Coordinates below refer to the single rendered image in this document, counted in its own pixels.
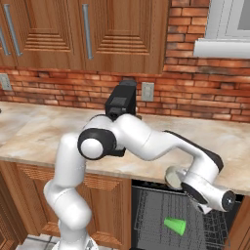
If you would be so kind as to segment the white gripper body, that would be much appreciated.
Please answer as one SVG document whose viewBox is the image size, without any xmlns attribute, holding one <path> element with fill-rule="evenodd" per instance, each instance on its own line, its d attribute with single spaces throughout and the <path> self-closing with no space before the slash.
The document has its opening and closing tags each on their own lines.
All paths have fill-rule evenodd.
<svg viewBox="0 0 250 250">
<path fill-rule="evenodd" d="M 182 183 L 192 185 L 195 181 L 196 175 L 185 168 L 179 170 L 179 178 Z"/>
</svg>

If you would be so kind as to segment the beige bowl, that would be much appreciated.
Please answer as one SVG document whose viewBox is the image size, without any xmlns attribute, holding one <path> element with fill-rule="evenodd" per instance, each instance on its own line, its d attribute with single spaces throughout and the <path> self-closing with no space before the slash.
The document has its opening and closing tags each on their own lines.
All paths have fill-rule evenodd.
<svg viewBox="0 0 250 250">
<path fill-rule="evenodd" d="M 180 190 L 181 183 L 186 175 L 186 170 L 177 166 L 170 166 L 165 173 L 165 182 L 169 188 Z"/>
</svg>

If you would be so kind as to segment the green cup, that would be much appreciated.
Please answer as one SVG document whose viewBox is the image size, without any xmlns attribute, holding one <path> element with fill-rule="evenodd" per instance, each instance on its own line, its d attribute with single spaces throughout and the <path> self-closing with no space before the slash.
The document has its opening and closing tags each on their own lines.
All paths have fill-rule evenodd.
<svg viewBox="0 0 250 250">
<path fill-rule="evenodd" d="M 166 217 L 164 219 L 164 225 L 175 233 L 183 235 L 186 230 L 187 222 L 176 218 Z"/>
</svg>

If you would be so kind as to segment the wooden lower cupboard door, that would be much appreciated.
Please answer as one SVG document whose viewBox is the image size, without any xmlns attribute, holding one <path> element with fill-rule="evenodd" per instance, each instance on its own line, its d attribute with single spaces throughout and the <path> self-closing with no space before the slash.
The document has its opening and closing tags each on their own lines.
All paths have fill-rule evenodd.
<svg viewBox="0 0 250 250">
<path fill-rule="evenodd" d="M 58 217 L 43 194 L 43 187 L 54 177 L 46 167 L 18 164 L 18 181 L 24 200 L 39 233 L 59 236 Z M 86 174 L 77 188 L 92 210 L 87 227 L 101 246 L 118 250 L 131 247 L 131 181 L 117 177 Z"/>
<path fill-rule="evenodd" d="M 27 231 L 20 213 L 20 185 L 14 172 L 16 165 L 0 160 L 0 188 L 7 209 L 7 220 L 15 236 L 17 245 L 22 245 L 27 237 Z"/>
<path fill-rule="evenodd" d="M 250 196 L 241 202 L 229 232 L 230 250 L 250 250 Z"/>
</svg>

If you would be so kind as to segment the black coffee machine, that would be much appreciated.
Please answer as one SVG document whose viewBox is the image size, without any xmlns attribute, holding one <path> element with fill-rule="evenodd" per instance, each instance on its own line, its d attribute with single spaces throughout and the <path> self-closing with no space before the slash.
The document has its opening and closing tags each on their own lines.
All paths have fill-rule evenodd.
<svg viewBox="0 0 250 250">
<path fill-rule="evenodd" d="M 121 81 L 104 105 L 103 155 L 122 157 L 139 137 L 142 124 L 136 117 L 136 87 L 133 80 Z"/>
</svg>

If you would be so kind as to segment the white window sill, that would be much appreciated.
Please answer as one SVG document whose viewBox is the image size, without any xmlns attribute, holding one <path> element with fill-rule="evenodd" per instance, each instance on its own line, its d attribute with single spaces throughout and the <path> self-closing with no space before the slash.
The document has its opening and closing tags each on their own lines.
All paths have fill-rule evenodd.
<svg viewBox="0 0 250 250">
<path fill-rule="evenodd" d="M 201 38 L 194 43 L 193 55 L 200 58 L 250 59 L 250 42 Z"/>
</svg>

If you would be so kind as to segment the grey wall outlet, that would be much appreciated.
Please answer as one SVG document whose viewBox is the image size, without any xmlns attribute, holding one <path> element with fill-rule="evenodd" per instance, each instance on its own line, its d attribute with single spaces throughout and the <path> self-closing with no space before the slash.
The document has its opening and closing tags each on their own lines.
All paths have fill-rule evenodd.
<svg viewBox="0 0 250 250">
<path fill-rule="evenodd" d="M 0 83 L 2 84 L 2 89 L 4 91 L 12 90 L 10 79 L 6 73 L 0 73 Z"/>
<path fill-rule="evenodd" d="M 152 102 L 154 97 L 154 83 L 143 82 L 142 83 L 142 96 L 141 99 L 145 102 Z"/>
</svg>

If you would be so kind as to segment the white window frame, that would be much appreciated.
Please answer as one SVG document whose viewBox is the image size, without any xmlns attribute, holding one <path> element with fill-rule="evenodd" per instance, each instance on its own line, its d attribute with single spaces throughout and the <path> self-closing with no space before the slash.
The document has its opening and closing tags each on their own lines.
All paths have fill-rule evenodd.
<svg viewBox="0 0 250 250">
<path fill-rule="evenodd" d="M 250 0 L 211 0 L 205 38 L 250 40 Z"/>
</svg>

